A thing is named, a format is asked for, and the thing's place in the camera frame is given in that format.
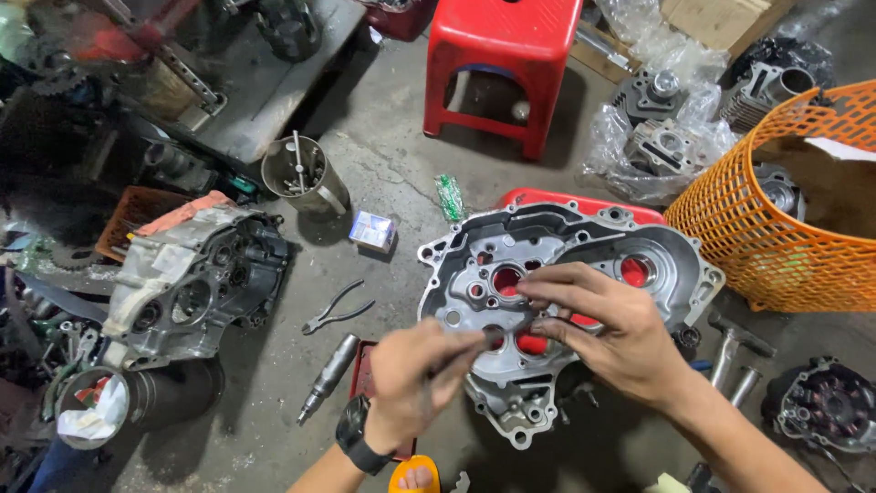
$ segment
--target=diagonal cutting pliers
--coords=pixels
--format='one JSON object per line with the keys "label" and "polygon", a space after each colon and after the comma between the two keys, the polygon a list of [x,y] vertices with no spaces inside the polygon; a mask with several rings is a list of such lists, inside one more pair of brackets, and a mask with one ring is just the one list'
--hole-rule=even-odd
{"label": "diagonal cutting pliers", "polygon": [[355,288],[356,286],[361,286],[364,282],[365,279],[359,279],[357,281],[351,282],[350,285],[348,285],[346,288],[341,289],[341,291],[338,292],[335,297],[331,298],[331,301],[328,302],[328,306],[325,310],[322,311],[322,313],[320,313],[316,317],[311,318],[306,324],[304,324],[303,327],[301,327],[301,331],[304,332],[304,335],[310,335],[320,330],[324,325],[331,324],[332,322],[342,322],[344,320],[349,320],[353,317],[358,317],[359,315],[365,313],[369,308],[374,306],[375,301],[370,300],[368,303],[363,304],[362,306],[356,308],[350,313],[344,313],[343,315],[335,315],[334,317],[326,318],[329,312],[332,311],[333,308],[335,308],[337,302],[341,301],[341,298],[343,298],[344,295],[352,291],[353,288]]}

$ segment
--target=concrete floor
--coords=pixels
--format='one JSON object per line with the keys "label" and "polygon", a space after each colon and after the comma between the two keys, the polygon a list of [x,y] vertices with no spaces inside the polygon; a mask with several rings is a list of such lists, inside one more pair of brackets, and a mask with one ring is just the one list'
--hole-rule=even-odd
{"label": "concrete floor", "polygon": [[[399,241],[390,260],[361,254],[346,240],[348,226],[314,225],[285,203],[265,206],[286,216],[284,234],[300,245],[273,322],[259,331],[226,332],[221,357],[227,390],[215,412],[194,423],[118,440],[114,458],[82,477],[87,491],[238,492],[283,491],[334,441],[339,411],[347,402],[350,376],[303,428],[294,420],[321,365],[345,332],[363,339],[412,325],[428,272],[414,254],[418,245],[446,233],[433,177],[455,175],[473,211],[489,208],[515,187],[536,187],[612,199],[602,189],[574,184],[590,114],[613,85],[569,60],[541,164],[519,161],[510,140],[445,127],[440,139],[421,132],[427,39],[386,40],[379,53],[359,53],[346,75],[314,112],[305,131],[320,142],[347,183],[356,209],[393,218]],[[365,279],[339,310],[374,297],[377,304],[351,321],[303,337],[300,327],[343,285]],[[749,312],[732,293],[716,305],[771,340],[774,361],[754,360],[766,374],[743,411],[759,423],[765,382],[810,356],[833,354],[852,368],[876,376],[876,331],[871,315],[788,316]],[[717,331],[701,326],[699,357],[710,359]],[[466,470],[471,491],[635,491],[661,472],[683,479],[696,451],[664,420],[638,405],[597,389],[598,410],[571,406],[571,425],[537,435],[533,446],[514,450],[464,397],[457,398],[419,438],[417,450],[432,456],[445,491]],[[833,490],[842,478],[826,461],[799,454]],[[853,475],[876,485],[872,456],[850,461]],[[392,468],[366,480],[361,491],[385,491]]]}

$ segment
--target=engine crankcase half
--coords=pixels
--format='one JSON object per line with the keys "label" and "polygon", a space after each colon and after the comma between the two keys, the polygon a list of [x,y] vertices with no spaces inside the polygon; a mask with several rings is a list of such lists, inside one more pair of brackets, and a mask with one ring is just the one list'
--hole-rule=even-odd
{"label": "engine crankcase half", "polygon": [[134,237],[109,299],[104,364],[140,370],[211,358],[228,325],[261,326],[291,259],[282,221],[218,204]]}
{"label": "engine crankcase half", "polygon": [[[555,381],[578,357],[553,341],[543,351],[521,349],[520,329],[533,318],[514,284],[541,266],[584,262],[647,291],[666,327],[692,325],[724,286],[724,272],[703,260],[700,242],[664,225],[639,225],[619,206],[588,216],[577,203],[509,204],[470,216],[423,245],[418,258],[433,268],[418,318],[434,316],[448,331],[496,331],[465,389],[497,431],[518,449],[553,426],[560,410]],[[541,315],[555,313],[552,306]],[[584,330],[599,333],[594,321]]]}

